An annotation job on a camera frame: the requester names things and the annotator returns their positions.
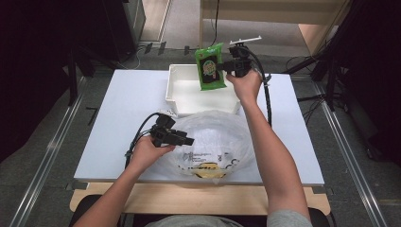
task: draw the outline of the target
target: white plastic container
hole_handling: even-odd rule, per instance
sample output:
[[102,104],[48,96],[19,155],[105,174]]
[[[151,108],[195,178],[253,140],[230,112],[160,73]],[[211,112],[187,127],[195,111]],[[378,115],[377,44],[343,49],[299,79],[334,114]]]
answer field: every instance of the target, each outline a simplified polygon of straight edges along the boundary
[[196,64],[170,64],[166,102],[179,116],[213,110],[236,114],[239,99],[233,84],[226,80],[226,73],[223,75],[226,88],[201,91]]

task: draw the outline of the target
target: clear plastic bag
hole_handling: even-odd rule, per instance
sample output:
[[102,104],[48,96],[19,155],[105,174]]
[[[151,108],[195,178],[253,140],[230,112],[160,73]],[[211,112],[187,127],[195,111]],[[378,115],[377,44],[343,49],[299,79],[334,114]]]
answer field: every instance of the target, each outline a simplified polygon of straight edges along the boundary
[[222,178],[249,166],[253,144],[244,117],[221,111],[196,113],[177,120],[173,129],[194,138],[192,146],[176,147],[164,159],[175,172],[200,178]]

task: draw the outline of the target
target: white table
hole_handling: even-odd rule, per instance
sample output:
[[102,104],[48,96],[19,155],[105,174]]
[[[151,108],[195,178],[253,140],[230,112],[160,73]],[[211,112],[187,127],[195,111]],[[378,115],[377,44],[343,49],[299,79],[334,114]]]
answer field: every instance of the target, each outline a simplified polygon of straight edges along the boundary
[[[123,171],[124,154],[150,114],[169,110],[168,71],[115,70],[74,178],[83,182],[113,182]],[[274,131],[291,152],[304,186],[323,185],[323,176],[299,109],[289,75],[272,75],[270,102]],[[266,114],[261,88],[258,104]],[[239,115],[244,115],[240,108]],[[149,120],[144,129],[149,129]],[[156,183],[210,183],[196,176],[170,174],[155,163],[140,178]],[[256,162],[224,177],[224,184],[261,184]]]

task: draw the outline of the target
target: green package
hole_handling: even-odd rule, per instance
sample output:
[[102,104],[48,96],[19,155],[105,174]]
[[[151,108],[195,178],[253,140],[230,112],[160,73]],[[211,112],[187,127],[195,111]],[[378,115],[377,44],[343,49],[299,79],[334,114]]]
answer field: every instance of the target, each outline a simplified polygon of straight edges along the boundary
[[217,70],[217,63],[222,63],[221,44],[215,44],[206,49],[198,49],[195,52],[198,74],[200,76],[200,89],[202,91],[227,87],[221,70]]

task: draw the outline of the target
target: shirt sleeve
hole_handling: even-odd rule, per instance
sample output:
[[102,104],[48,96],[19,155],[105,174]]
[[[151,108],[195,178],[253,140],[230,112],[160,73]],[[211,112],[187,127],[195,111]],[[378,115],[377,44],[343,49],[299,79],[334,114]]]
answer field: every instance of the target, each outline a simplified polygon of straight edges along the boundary
[[312,227],[310,221],[298,212],[279,210],[268,215],[268,227]]

